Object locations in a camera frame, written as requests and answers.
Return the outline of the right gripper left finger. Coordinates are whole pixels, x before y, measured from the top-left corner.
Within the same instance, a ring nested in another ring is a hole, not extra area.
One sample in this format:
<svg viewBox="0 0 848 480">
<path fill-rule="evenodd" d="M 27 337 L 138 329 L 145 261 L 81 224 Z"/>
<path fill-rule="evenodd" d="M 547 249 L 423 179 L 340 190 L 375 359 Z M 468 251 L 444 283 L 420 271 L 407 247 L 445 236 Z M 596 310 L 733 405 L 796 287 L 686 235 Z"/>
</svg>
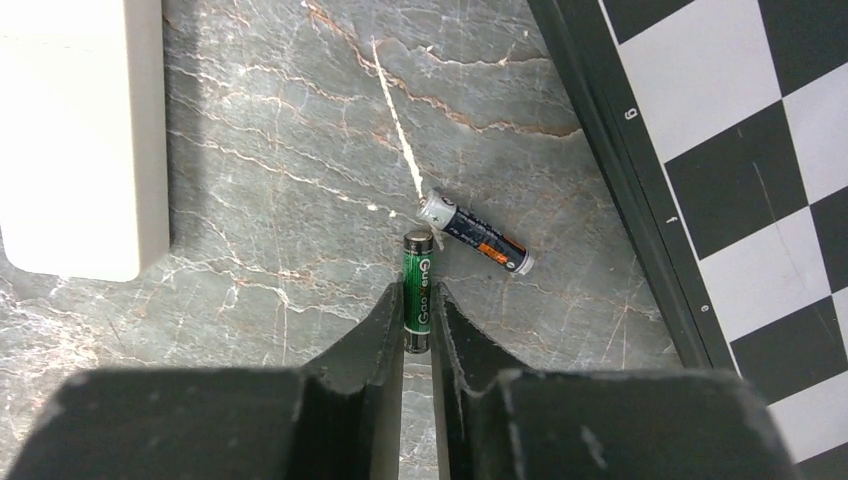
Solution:
<svg viewBox="0 0 848 480">
<path fill-rule="evenodd" d="M 46 402 L 12 479 L 394 479 L 403 288 L 299 367 L 96 369 Z"/>
</svg>

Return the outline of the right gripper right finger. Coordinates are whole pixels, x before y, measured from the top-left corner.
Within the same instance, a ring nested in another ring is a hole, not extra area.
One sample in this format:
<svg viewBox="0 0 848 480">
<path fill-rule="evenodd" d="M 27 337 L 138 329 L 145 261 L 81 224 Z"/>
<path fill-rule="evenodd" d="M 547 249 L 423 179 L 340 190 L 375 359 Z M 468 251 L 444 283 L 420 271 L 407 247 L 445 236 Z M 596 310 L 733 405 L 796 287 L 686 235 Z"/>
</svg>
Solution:
<svg viewBox="0 0 848 480">
<path fill-rule="evenodd" d="M 795 479 L 767 406 L 716 370 L 546 371 L 431 294 L 443 479 Z"/>
</svg>

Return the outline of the green battery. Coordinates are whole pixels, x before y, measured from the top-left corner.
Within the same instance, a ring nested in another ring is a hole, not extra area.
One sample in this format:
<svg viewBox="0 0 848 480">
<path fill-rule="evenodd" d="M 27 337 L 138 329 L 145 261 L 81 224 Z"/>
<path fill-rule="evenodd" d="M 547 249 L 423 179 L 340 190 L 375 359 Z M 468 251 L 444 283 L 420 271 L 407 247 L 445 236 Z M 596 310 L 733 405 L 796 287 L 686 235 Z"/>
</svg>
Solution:
<svg viewBox="0 0 848 480">
<path fill-rule="evenodd" d="M 433 248 L 430 232 L 416 230 L 403 237 L 404 347 L 410 354 L 429 350 Z"/>
</svg>

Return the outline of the black battery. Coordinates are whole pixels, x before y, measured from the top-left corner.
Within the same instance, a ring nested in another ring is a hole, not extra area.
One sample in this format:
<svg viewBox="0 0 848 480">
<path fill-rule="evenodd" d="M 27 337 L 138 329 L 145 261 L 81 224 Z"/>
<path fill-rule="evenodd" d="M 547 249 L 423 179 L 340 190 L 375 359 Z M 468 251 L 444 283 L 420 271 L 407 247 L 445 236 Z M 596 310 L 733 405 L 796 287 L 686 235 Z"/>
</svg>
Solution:
<svg viewBox="0 0 848 480">
<path fill-rule="evenodd" d="M 535 264 L 531 253 L 520 243 L 436 190 L 419 200 L 417 216 L 511 274 L 526 275 Z"/>
</svg>

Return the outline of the slim white remote control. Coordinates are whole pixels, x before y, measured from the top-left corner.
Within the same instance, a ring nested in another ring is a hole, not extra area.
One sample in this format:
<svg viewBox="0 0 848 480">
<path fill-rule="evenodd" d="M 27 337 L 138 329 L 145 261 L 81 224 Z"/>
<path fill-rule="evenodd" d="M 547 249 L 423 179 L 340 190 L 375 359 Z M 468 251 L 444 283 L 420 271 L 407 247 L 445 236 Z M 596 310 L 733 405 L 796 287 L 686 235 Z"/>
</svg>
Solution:
<svg viewBox="0 0 848 480">
<path fill-rule="evenodd" d="M 1 235 L 33 273 L 133 280 L 169 248 L 162 5 L 1 5 Z"/>
</svg>

